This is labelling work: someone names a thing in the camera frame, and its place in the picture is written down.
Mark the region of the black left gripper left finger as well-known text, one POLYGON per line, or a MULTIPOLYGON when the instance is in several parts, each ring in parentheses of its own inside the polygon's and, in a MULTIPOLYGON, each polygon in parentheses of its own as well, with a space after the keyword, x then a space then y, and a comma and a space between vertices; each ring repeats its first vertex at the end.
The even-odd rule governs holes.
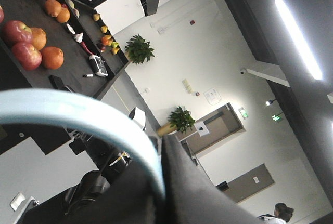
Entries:
POLYGON ((139 165, 128 166, 95 203, 65 223, 156 223, 155 199, 145 172, 139 165))

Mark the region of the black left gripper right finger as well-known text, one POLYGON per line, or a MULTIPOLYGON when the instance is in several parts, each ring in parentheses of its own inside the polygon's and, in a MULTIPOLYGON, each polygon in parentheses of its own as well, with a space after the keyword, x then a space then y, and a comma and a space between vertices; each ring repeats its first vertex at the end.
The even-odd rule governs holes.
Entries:
POLYGON ((168 223, 261 223, 217 189, 173 136, 162 138, 161 163, 168 223))

